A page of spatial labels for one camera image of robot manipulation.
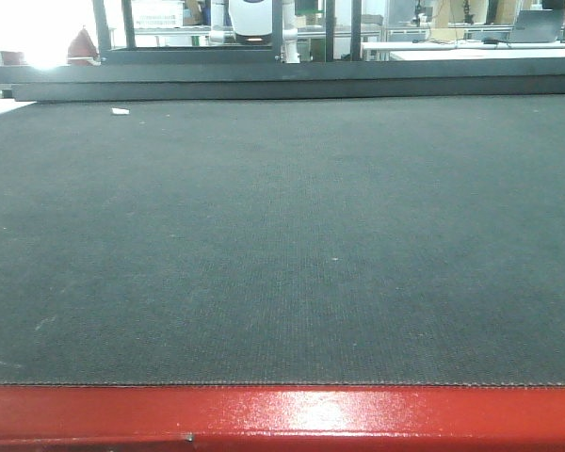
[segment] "metal post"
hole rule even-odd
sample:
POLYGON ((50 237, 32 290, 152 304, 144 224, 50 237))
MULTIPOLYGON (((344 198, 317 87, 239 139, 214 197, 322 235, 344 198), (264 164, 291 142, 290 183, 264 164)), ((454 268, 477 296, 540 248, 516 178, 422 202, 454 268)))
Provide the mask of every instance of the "metal post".
POLYGON ((96 34, 98 35, 98 53, 102 55, 113 47, 109 34, 109 24, 106 20, 105 1, 92 0, 92 7, 94 8, 96 34))
POLYGON ((128 49, 136 49, 136 34, 134 33, 134 15, 132 14, 132 0, 121 0, 123 13, 123 27, 125 29, 125 43, 128 49))
POLYGON ((272 2, 272 53, 277 61, 281 59, 283 48, 283 2, 272 2))
POLYGON ((334 60, 334 43, 335 43, 335 0, 327 0, 325 6, 325 61, 334 60))
POLYGON ((351 44, 350 55, 352 61, 361 59, 362 42, 362 0, 351 1, 351 44))

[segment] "bright light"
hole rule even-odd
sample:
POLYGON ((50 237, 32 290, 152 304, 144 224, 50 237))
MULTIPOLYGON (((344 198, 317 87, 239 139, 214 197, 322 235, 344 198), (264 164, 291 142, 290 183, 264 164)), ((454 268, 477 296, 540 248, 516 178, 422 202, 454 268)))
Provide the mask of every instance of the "bright light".
POLYGON ((32 66, 67 64, 67 49, 83 26, 95 40, 88 0, 0 1, 0 51, 23 52, 32 66))

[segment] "black metal frame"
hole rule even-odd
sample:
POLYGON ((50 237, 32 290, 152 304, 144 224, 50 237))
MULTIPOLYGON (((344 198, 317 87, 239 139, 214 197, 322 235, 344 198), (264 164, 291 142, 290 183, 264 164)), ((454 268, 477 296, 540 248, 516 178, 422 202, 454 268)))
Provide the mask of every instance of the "black metal frame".
POLYGON ((565 94, 565 58, 0 67, 20 101, 565 94))

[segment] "red object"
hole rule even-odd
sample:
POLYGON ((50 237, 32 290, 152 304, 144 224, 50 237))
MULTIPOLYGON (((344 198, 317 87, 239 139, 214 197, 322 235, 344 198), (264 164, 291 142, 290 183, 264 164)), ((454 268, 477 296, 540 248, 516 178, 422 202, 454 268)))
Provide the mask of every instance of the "red object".
POLYGON ((82 28, 67 50, 67 61, 77 66, 91 66, 98 59, 98 51, 86 28, 82 28))
POLYGON ((0 450, 557 451, 565 388, 0 386, 0 450))

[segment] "red painted edge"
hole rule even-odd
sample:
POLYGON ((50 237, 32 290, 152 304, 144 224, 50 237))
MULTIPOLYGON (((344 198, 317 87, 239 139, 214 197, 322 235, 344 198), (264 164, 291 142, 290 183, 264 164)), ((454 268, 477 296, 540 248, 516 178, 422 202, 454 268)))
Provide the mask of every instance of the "red painted edge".
POLYGON ((77 445, 118 451, 565 450, 565 388, 0 386, 1 449, 77 445))

